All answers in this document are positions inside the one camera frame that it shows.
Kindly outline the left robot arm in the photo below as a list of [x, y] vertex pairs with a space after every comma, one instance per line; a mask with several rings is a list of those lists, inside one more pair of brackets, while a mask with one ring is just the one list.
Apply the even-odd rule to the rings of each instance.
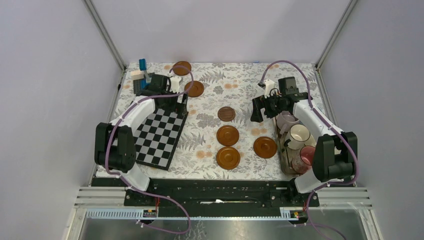
[[135, 197], [144, 206], [154, 202], [155, 192], [137, 162], [169, 168], [188, 116], [182, 79], [153, 74], [122, 114], [95, 129], [94, 162], [137, 190]]

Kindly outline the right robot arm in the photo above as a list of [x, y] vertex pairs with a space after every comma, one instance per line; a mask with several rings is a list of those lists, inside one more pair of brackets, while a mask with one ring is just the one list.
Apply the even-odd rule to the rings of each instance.
[[307, 92], [300, 92], [294, 77], [274, 82], [265, 79], [259, 83], [263, 95], [252, 99], [252, 122], [261, 123], [264, 117], [274, 118], [288, 111], [307, 128], [316, 141], [312, 167], [292, 181], [295, 186], [287, 191], [287, 201], [293, 206], [301, 205], [309, 192], [319, 190], [325, 184], [345, 185], [344, 179], [356, 181], [358, 138], [335, 126], [314, 106]]

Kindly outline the brown wooden coaster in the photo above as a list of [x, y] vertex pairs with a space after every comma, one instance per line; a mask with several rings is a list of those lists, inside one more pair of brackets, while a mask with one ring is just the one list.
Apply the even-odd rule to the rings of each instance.
[[224, 125], [216, 132], [216, 139], [223, 146], [233, 146], [238, 142], [239, 138], [239, 131], [231, 125]]
[[204, 92], [204, 85], [200, 81], [194, 81], [192, 87], [188, 91], [188, 96], [191, 98], [199, 97]]
[[221, 168], [232, 170], [240, 164], [241, 155], [234, 147], [225, 146], [217, 152], [215, 159]]
[[272, 138], [261, 136], [254, 141], [253, 150], [260, 158], [269, 159], [276, 154], [278, 147]]
[[186, 76], [191, 72], [191, 70], [192, 66], [187, 61], [178, 61], [172, 67], [172, 71], [177, 76]]

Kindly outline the dark walnut coaster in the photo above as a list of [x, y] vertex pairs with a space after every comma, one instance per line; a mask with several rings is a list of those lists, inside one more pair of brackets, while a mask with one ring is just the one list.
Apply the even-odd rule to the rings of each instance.
[[236, 111], [232, 107], [224, 106], [218, 110], [217, 116], [221, 121], [231, 122], [236, 117]]

